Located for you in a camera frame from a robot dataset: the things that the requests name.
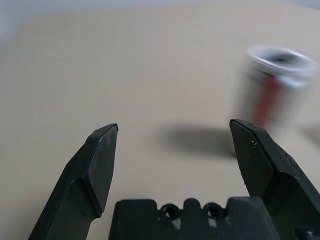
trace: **black plastic part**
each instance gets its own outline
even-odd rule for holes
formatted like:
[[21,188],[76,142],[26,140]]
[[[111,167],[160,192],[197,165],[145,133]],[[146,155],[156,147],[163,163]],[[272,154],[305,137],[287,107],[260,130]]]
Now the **black plastic part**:
[[109,240],[280,239],[259,197],[230,198],[224,216],[217,218],[207,214],[212,204],[219,206],[209,203],[201,209],[200,203],[190,198],[184,202],[179,218],[163,220],[154,200],[119,201],[115,205]]
[[65,166],[29,240],[85,240],[105,210],[118,126],[95,130]]
[[229,125],[246,188],[262,198],[280,238],[295,240],[301,226],[318,235],[320,195],[295,160],[257,125],[238,119]]

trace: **screw hole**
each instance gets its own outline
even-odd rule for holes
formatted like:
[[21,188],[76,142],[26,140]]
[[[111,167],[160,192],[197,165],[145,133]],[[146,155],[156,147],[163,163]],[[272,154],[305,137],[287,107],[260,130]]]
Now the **screw hole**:
[[160,209],[162,219],[175,220],[180,217],[180,209],[174,204],[163,205]]
[[203,211],[207,214],[209,218],[218,219],[223,218],[225,215],[225,210],[218,204],[214,202],[209,202],[203,207]]

